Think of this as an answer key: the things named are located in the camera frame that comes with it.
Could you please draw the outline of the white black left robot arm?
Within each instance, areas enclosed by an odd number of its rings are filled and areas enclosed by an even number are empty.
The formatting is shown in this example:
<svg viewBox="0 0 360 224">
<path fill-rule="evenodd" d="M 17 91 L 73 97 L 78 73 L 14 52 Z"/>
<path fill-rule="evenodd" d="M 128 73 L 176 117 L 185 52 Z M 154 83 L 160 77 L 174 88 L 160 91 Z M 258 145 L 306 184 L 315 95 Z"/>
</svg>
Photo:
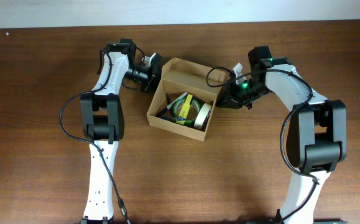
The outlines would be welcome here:
<svg viewBox="0 0 360 224">
<path fill-rule="evenodd" d="M 161 56 L 143 56 L 131 39 L 108 43 L 100 53 L 99 79 L 95 87 L 80 96 L 83 132 L 90 147 L 91 169 L 88 200 L 82 223 L 112 223 L 113 197 L 118 196 L 113 170 L 119 141 L 124 136 L 124 115 L 119 92 L 128 79 L 135 90 L 144 93 L 157 89 L 161 78 Z"/>
</svg>

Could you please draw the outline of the brown cardboard box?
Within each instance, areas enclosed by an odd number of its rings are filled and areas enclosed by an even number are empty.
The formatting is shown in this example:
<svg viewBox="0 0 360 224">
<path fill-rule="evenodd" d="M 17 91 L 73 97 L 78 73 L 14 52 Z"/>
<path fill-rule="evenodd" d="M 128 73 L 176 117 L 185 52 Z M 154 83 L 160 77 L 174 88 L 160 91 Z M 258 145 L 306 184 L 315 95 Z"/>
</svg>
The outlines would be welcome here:
<svg viewBox="0 0 360 224">
<path fill-rule="evenodd" d="M 213 115 L 214 105 L 221 90 L 217 85 L 223 83 L 225 76 L 226 74 L 223 71 L 213 70 L 210 67 L 180 58 L 169 60 L 162 68 L 161 80 L 147 112 L 149 124 L 156 128 L 204 141 Z M 192 95 L 192 99 L 197 100 L 201 107 L 205 103 L 212 106 L 210 117 L 202 130 L 156 117 L 157 112 L 167 106 L 166 93 L 170 95 L 170 99 L 173 101 L 184 92 Z M 196 111 L 191 109 L 187 118 L 192 119 L 195 115 Z M 169 112 L 162 116 L 174 117 Z"/>
</svg>

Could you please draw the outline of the blue ballpoint pen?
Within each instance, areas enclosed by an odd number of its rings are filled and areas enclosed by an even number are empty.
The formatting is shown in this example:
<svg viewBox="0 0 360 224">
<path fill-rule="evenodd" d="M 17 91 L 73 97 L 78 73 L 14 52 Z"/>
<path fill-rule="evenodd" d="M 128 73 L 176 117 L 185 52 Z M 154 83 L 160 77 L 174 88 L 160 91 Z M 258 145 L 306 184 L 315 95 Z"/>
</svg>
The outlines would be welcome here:
<svg viewBox="0 0 360 224">
<path fill-rule="evenodd" d="M 173 123 L 176 123 L 177 122 L 177 119 L 175 117 L 165 117 L 165 116 L 161 116 L 160 117 L 161 119 L 164 119 L 166 121 L 170 121 L 170 122 L 173 122 Z"/>
</svg>

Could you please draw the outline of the black ballpoint pen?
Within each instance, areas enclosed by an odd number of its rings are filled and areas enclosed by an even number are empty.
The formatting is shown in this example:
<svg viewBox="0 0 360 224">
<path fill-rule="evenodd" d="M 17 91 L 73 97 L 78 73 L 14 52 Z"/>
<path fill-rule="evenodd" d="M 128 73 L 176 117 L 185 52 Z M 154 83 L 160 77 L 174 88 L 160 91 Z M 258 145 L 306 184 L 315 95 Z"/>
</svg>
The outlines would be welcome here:
<svg viewBox="0 0 360 224">
<path fill-rule="evenodd" d="M 170 95 L 166 93 L 165 96 L 166 96 L 167 106 L 169 106 L 171 104 Z"/>
</svg>

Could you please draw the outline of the green tape roll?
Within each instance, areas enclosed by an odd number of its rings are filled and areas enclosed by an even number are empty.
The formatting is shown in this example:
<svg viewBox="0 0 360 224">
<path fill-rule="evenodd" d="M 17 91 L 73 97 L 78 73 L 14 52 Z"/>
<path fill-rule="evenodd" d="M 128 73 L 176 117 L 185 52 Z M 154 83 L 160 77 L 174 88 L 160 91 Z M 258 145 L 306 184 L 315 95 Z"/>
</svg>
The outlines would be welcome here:
<svg viewBox="0 0 360 224">
<path fill-rule="evenodd" d="M 181 124 L 185 126 L 193 126 L 195 124 L 196 117 L 201 110 L 201 106 L 197 100 L 192 100 L 189 106 L 185 106 L 185 109 L 183 109 L 185 102 L 186 100 L 183 98 L 175 103 L 173 108 L 174 118 L 176 119 L 177 124 Z M 187 109 L 188 112 L 190 112 L 191 109 L 194 109 L 196 111 L 196 115 L 194 118 L 188 119 L 184 117 L 184 112 L 186 112 Z"/>
</svg>

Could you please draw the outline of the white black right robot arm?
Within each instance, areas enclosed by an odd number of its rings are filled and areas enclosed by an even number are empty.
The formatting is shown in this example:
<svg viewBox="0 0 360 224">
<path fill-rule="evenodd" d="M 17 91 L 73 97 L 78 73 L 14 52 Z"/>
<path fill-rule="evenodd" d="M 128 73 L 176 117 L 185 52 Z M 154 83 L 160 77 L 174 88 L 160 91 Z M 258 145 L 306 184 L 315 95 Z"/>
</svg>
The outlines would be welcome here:
<svg viewBox="0 0 360 224">
<path fill-rule="evenodd" d="M 219 108 L 252 108 L 269 93 L 277 95 L 289 113 L 280 131 L 280 153 L 291 170 L 287 196 L 271 223 L 314 223 L 313 213 L 324 183 L 345 160 L 346 106 L 315 91 L 287 57 L 273 57 L 266 45 L 248 55 L 251 72 L 233 68 L 222 84 Z"/>
</svg>

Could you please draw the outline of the yellow highlighter marker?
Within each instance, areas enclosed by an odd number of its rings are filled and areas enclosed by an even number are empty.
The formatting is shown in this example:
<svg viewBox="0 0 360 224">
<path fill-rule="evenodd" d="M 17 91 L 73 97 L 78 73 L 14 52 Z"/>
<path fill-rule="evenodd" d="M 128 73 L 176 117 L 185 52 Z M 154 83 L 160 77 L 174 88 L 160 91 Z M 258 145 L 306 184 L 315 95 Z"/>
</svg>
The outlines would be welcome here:
<svg viewBox="0 0 360 224">
<path fill-rule="evenodd" d="M 193 96 L 188 94 L 177 117 L 177 124 L 184 125 L 191 108 Z"/>
</svg>

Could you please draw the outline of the beige masking tape roll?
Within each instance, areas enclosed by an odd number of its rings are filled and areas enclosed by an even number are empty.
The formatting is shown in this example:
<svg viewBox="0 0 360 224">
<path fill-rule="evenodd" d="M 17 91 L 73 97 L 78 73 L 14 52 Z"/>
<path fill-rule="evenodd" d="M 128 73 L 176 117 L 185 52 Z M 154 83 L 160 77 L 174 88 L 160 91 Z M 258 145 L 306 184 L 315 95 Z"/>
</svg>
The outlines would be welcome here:
<svg viewBox="0 0 360 224">
<path fill-rule="evenodd" d="M 207 123 L 210 114 L 211 114 L 212 106 L 208 103 L 205 103 L 202 107 L 198 116 L 195 119 L 193 127 L 197 130 L 202 130 L 205 124 Z"/>
</svg>

